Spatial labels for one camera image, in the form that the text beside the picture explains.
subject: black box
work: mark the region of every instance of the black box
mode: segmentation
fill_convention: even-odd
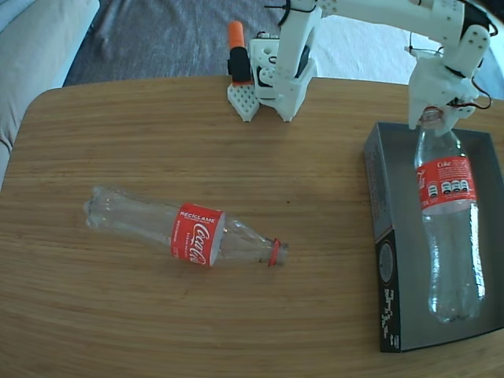
[[[478,190],[486,296],[478,318],[442,324],[430,313],[430,253],[413,166],[418,131],[378,123],[365,144],[380,296],[380,349],[404,352],[504,328],[504,182],[491,137],[454,130]]]

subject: coca-cola logo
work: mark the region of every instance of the coca-cola logo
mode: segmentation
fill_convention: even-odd
[[[205,225],[197,223],[193,228],[191,238],[191,248],[189,249],[189,258],[196,264],[206,264],[206,258],[203,253],[205,250],[205,241],[210,239],[210,232]]]

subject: empty plastic bottle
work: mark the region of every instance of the empty plastic bottle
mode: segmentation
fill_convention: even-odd
[[[421,119],[415,168],[431,254],[428,305],[443,323],[477,317],[485,296],[478,243],[478,205],[469,159],[443,112]]]
[[[157,202],[98,186],[84,204],[87,225],[155,246],[196,264],[259,261],[282,265],[288,245],[260,236],[222,211],[189,203]]]

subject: red bottle ring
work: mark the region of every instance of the red bottle ring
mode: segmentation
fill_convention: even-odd
[[[271,252],[271,257],[269,258],[268,266],[276,265],[276,259],[278,258],[278,250],[280,249],[281,245],[282,243],[278,239],[275,239],[273,241],[273,251]]]

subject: sofa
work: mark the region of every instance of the sofa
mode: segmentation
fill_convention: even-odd
[[[0,0],[0,188],[23,116],[63,86],[99,0]]]

